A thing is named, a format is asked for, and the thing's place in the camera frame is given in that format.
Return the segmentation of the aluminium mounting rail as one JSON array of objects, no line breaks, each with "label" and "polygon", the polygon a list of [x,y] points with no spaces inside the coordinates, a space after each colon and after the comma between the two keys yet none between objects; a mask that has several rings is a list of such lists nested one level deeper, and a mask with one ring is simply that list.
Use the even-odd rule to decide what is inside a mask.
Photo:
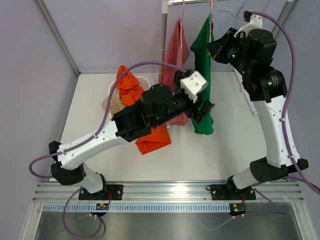
[{"label": "aluminium mounting rail", "polygon": [[[120,185],[122,199],[116,203],[240,203],[241,200],[220,198],[217,192],[210,191],[210,185],[219,185],[218,181],[127,181],[110,182]],[[79,187],[63,186],[57,182],[41,182],[35,188],[32,197],[34,203],[66,202]],[[297,182],[285,180],[263,183],[254,188],[256,202],[266,202],[264,197],[275,203],[303,202],[304,196]]]}]

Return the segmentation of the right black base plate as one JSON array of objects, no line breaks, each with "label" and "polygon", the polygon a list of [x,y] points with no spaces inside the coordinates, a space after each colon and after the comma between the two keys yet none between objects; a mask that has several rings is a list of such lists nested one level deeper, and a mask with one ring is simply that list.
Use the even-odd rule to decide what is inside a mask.
[{"label": "right black base plate", "polygon": [[224,183],[207,185],[205,188],[210,191],[213,201],[256,200],[255,190],[251,186],[237,189],[228,183]]}]

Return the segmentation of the beige t shirt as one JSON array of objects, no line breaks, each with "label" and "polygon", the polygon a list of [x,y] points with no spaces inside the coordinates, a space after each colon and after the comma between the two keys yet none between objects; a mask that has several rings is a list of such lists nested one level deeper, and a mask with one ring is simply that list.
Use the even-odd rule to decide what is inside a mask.
[{"label": "beige t shirt", "polygon": [[[101,104],[101,107],[104,110],[107,109],[107,103],[108,103],[108,97],[106,97]],[[108,110],[110,113],[112,113],[112,114],[118,113],[121,110],[123,110],[124,108],[125,108],[125,106],[122,104],[122,101],[119,97],[117,97],[117,96],[111,97],[109,110]]]}]

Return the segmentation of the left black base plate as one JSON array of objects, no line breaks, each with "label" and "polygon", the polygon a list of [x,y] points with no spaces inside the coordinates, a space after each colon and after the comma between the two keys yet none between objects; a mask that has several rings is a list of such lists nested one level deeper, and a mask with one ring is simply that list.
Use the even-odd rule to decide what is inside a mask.
[{"label": "left black base plate", "polygon": [[101,191],[89,193],[85,188],[78,195],[81,201],[121,201],[123,198],[124,186],[122,184],[106,184]]}]

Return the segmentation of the metal clothes rack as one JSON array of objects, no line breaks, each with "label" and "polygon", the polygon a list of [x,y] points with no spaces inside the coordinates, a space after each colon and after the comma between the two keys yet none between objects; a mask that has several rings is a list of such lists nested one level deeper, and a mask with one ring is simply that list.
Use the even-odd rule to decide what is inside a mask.
[{"label": "metal clothes rack", "polygon": [[[202,4],[202,3],[209,3],[210,0],[162,0],[161,1],[161,35],[160,35],[160,60],[163,62],[165,60],[165,52],[166,52],[166,36],[167,36],[167,19],[168,19],[168,12],[169,7],[183,5],[191,5],[191,4]],[[284,25],[288,20],[290,14],[292,13],[296,3],[298,0],[287,0],[284,3],[284,6],[277,18],[277,21]],[[233,73],[236,76],[238,81],[240,92],[245,97],[249,110],[253,116],[257,116],[258,112],[254,107],[254,104],[250,101],[250,97],[248,93],[245,93],[245,90],[242,86],[242,79],[241,74],[234,68]]]}]

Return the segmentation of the orange t shirt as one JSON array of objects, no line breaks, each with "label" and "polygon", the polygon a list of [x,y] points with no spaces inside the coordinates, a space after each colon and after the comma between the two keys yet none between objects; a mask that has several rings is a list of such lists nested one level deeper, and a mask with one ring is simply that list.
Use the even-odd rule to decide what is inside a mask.
[{"label": "orange t shirt", "polygon": [[[115,114],[124,107],[133,105],[142,96],[145,91],[139,80],[131,73],[126,73],[122,79],[116,84],[119,96],[116,97],[112,103],[112,112]],[[135,142],[138,150],[142,155],[156,151],[160,148],[166,147],[171,144],[171,139],[165,125],[151,130],[151,134],[140,137]]]}]

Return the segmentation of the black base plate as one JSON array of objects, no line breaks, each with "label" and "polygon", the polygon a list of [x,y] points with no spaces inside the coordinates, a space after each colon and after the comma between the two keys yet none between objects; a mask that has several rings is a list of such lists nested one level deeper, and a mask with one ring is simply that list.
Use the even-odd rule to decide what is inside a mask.
[{"label": "black base plate", "polygon": [[78,195],[81,201],[121,201],[123,198],[124,186],[122,184],[106,184],[101,191],[89,193],[85,188]]},{"label": "black base plate", "polygon": [[205,188],[210,191],[213,201],[256,200],[255,190],[251,186],[237,189],[228,183],[224,183],[207,185]]}]

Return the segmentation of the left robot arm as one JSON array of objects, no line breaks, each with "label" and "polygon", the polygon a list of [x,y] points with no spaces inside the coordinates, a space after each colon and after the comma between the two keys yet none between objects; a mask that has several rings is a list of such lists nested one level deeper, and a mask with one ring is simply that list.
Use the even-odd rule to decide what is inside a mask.
[{"label": "left robot arm", "polygon": [[63,186],[78,185],[95,199],[103,199],[108,192],[105,177],[88,168],[85,161],[110,148],[147,136],[181,114],[199,124],[214,107],[209,100],[200,102],[200,94],[209,83],[198,71],[177,71],[174,83],[175,92],[164,84],[151,86],[135,103],[113,114],[96,131],[76,141],[69,144],[51,142],[52,177]]}]

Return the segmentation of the green t shirt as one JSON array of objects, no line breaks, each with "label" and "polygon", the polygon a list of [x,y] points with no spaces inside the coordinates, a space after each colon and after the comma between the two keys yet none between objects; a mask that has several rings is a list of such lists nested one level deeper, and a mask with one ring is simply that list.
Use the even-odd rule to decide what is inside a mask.
[{"label": "green t shirt", "polygon": [[[200,75],[204,85],[197,94],[198,110],[208,109],[208,101],[211,100],[211,57],[207,44],[214,40],[212,16],[209,15],[202,25],[196,39],[191,44],[190,50],[193,52],[195,60],[194,67],[197,74]],[[211,135],[214,132],[213,119],[210,113],[204,115],[201,122],[192,121],[194,132],[200,135]]]}]

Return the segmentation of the pink t shirt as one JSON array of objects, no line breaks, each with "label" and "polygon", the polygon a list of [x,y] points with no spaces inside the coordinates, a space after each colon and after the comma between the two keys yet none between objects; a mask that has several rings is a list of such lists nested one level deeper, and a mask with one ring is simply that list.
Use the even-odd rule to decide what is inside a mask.
[{"label": "pink t shirt", "polygon": [[[188,46],[185,32],[184,32],[184,42],[183,48],[179,50],[179,23],[180,23],[180,16],[177,18],[176,24],[174,26],[169,45],[167,48],[167,52],[164,58],[166,63],[176,65],[179,68],[183,67],[183,64],[187,61],[190,56],[190,48]],[[164,66],[163,67],[163,80],[162,83],[169,86],[171,90],[174,90],[174,77],[175,77],[176,69]]]}]

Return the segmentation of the light blue hanger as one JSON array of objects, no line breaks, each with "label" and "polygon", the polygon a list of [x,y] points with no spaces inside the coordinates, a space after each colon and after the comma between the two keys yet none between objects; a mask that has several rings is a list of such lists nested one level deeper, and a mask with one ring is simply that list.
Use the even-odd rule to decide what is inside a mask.
[{"label": "light blue hanger", "polygon": [[247,0],[214,0],[213,1],[213,33],[222,36],[230,28],[239,29],[246,22],[243,13],[247,7]]}]

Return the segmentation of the pink hanger of green shirt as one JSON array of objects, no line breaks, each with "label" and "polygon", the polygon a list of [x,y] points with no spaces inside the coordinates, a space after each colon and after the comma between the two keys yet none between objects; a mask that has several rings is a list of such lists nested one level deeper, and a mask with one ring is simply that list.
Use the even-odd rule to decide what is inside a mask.
[{"label": "pink hanger of green shirt", "polygon": [[213,41],[213,13],[214,13],[214,0],[210,0],[210,20],[209,20],[209,43]]}]

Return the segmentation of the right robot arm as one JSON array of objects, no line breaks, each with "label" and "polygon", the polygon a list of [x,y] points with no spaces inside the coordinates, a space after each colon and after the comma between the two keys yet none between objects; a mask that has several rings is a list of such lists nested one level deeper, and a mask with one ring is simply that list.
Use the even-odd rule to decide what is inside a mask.
[{"label": "right robot arm", "polygon": [[244,37],[235,28],[206,45],[212,59],[232,65],[242,76],[242,86],[257,111],[266,145],[266,156],[252,161],[248,168],[230,176],[226,193],[237,199],[259,183],[276,181],[290,173],[305,170],[308,160],[295,149],[288,112],[289,98],[285,77],[271,66],[277,42],[264,29],[253,29]]}]

